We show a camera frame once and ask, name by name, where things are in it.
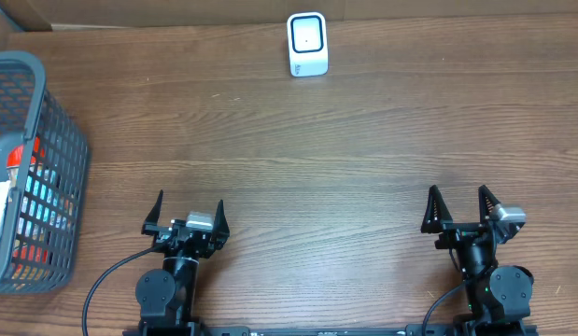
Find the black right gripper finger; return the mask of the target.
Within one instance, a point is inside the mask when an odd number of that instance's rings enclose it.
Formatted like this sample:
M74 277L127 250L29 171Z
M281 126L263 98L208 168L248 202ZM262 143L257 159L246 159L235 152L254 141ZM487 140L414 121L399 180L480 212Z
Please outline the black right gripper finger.
M440 233L453 224L442 193L436 185L429 189L428 202L420 231L422 233Z
M478 189L479 215L480 221L485 222L489 219L490 212L500 204L500 201L494 196L486 185Z

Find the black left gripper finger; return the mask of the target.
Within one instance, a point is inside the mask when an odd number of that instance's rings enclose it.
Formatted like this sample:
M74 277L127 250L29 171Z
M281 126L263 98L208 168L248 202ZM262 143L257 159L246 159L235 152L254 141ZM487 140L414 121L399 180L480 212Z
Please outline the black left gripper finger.
M146 225L157 225L160 213L162 209L162 199L163 199L163 190L161 189L157 198L156 203L153 205L151 210L149 211L144 223Z
M211 243L215 250L221 250L230 237L230 229L224 213L224 203L219 201L215 214Z

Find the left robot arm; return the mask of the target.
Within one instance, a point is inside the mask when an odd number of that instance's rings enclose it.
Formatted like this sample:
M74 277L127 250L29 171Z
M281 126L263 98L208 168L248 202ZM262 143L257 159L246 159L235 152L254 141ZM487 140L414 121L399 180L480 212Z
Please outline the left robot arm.
M230 237L224 203L218 203L213 215L191 212L164 227L158 224L162 198L160 193L141 230L153 238L150 251L161 253L163 260L161 268L144 273L135 286L138 329L142 335L206 335L192 312L194 294L200 261L212 257Z

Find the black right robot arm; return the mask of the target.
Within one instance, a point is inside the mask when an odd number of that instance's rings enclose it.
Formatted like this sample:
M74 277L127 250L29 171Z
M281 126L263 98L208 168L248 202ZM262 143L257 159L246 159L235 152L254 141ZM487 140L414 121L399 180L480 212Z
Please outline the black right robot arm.
M429 188L427 208L420 231L436 234L434 245L449 252L462 282L437 299L426 312L419 335L536 335L526 325L534 285L532 273L521 266L500 266L497 247L512 240L526 223L527 215L516 205L499 201L485 185L478 189L479 220L457 223L442 193ZM457 315L448 325L432 325L432 313L446 299L463 290L469 312Z

